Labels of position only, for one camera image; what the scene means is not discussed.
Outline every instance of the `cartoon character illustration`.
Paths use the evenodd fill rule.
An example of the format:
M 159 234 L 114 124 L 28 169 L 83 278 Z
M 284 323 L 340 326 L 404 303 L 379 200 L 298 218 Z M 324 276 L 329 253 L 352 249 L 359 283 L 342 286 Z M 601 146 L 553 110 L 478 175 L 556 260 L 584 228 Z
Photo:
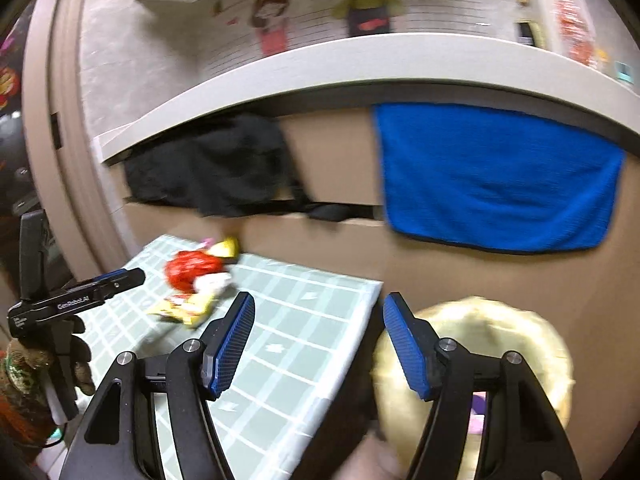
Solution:
M 287 49 L 287 18 L 284 13 L 289 0 L 256 0 L 251 15 L 251 25 L 260 38 L 265 57 Z
M 9 97 L 18 93 L 20 81 L 18 74 L 12 68 L 0 68 L 0 110 L 7 106 Z
M 343 0 L 332 11 L 337 20 L 346 20 L 350 37 L 391 32 L 391 17 L 400 14 L 400 0 Z

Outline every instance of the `green checkered tablecloth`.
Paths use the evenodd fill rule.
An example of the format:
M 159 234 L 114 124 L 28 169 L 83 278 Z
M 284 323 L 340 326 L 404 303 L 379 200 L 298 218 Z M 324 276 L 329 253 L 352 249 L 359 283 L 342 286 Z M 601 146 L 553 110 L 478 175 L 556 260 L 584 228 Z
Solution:
M 141 267 L 143 286 L 81 314 L 93 353 L 96 382 L 115 357 L 167 353 L 198 337 L 196 330 L 160 321 L 145 310 L 171 293 L 164 265 L 197 244 L 163 235 L 126 267 Z M 255 298 L 256 316 L 229 390 L 209 409 L 229 465 L 238 480 L 284 480 L 322 421 L 357 350 L 380 293 L 380 282 L 243 254 L 231 267 L 237 290 Z M 235 292 L 211 319 L 223 317 Z M 168 480 L 181 479 L 164 395 L 156 396 L 162 463 Z M 82 410 L 89 397 L 80 399 Z

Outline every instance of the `blue gripper pad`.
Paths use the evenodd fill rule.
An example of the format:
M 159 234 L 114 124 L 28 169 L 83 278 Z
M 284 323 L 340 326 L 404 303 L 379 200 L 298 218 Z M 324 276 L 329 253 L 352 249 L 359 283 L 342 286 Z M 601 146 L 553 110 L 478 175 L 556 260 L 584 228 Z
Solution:
M 432 382 L 438 376 L 437 370 L 430 369 L 435 367 L 433 346 L 438 341 L 437 334 L 428 322 L 415 319 L 398 292 L 385 298 L 383 317 L 406 382 L 422 400 L 431 400 Z
M 202 357 L 202 383 L 215 399 L 231 386 L 238 362 L 254 326 L 255 302 L 248 292 L 240 292 L 223 319 L 217 323 Z

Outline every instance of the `brown hair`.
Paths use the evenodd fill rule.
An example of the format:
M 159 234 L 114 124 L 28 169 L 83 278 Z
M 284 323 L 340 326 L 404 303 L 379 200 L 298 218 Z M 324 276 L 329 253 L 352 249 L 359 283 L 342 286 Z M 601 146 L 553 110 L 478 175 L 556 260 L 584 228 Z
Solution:
M 289 0 L 255 0 L 254 1 L 254 10 L 251 13 L 250 23 L 252 27 L 255 28 L 264 28 L 267 25 L 267 20 L 264 18 L 260 18 L 256 16 L 258 11 L 265 6 L 265 4 L 283 4 L 284 6 L 280 9 L 278 16 L 281 16 L 287 7 L 289 7 Z

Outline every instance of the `red packaged item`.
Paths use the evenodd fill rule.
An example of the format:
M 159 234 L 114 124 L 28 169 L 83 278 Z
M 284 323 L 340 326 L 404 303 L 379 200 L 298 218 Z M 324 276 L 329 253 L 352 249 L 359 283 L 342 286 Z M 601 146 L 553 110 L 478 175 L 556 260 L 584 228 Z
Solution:
M 164 275 L 173 288 L 194 294 L 193 280 L 205 274 L 223 271 L 222 260 L 216 256 L 202 251 L 180 251 L 166 264 Z

